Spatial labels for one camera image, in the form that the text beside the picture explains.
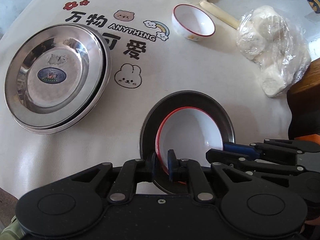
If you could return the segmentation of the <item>cream rolled stick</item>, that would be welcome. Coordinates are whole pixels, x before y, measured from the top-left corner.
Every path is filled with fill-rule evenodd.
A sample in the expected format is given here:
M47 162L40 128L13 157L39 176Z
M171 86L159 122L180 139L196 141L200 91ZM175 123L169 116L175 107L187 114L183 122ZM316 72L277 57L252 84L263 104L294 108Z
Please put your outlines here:
M220 19L222 22L231 26L232 28L237 29L239 27L239 24L240 24L239 20L237 20L227 12L223 11L221 8L219 8L215 4L210 3L208 1L201 1L200 6L204 10L208 11L210 14L215 16L216 18Z

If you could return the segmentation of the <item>white bowl red rim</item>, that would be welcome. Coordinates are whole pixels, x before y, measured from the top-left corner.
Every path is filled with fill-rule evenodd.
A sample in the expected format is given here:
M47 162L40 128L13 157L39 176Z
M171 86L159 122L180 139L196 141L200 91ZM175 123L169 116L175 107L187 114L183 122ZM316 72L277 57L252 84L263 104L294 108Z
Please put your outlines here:
M189 4L178 4L172 11L173 29L183 38L200 41L214 35L214 21L204 11Z

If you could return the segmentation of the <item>plastic bag of buns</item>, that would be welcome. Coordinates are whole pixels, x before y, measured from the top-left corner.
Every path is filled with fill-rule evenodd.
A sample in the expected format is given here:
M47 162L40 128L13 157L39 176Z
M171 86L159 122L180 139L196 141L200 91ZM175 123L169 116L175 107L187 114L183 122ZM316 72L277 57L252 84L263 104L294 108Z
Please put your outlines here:
M259 66L258 81L269 98L286 93L310 66L301 27L271 6L244 14L237 31L236 45L245 58Z

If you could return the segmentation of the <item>large steel mixing bowl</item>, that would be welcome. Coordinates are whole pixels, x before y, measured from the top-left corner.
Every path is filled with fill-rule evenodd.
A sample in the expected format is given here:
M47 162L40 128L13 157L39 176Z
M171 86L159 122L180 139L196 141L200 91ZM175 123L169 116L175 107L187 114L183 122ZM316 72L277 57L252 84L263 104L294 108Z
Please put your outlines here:
M235 142L235 132L224 108L210 96L192 90L169 94L157 102L143 123L140 156L145 160L156 157L153 183L168 194L184 194L183 182L171 182L168 174L168 150L177 159L193 159L208 167L206 152L223 149L225 142Z

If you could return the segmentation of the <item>cream printed canvas mat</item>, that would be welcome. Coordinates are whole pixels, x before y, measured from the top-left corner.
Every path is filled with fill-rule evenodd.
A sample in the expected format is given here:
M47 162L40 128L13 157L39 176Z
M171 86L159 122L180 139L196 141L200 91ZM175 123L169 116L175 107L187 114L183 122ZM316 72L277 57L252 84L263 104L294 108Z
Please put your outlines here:
M24 42L38 31L59 23L91 25L91 15L105 16L99 33L115 34L114 13L127 10L132 29L150 34L144 25L156 20L172 27L173 8L181 0L33 0L1 39L1 78ZM196 90L214 98L229 115L236 142L250 144L266 138L286 139L291 112L285 96L269 98L258 82L259 67L242 56L236 31L216 21L215 34L199 42L174 30L166 41L146 41L139 59L125 54L135 36L121 33L111 50L112 73L134 67L136 88L124 88L114 78L90 113L76 125L52 135L23 129L1 101L1 188L15 197L109 161L115 166L139 157L140 130L147 114L162 98L180 90Z

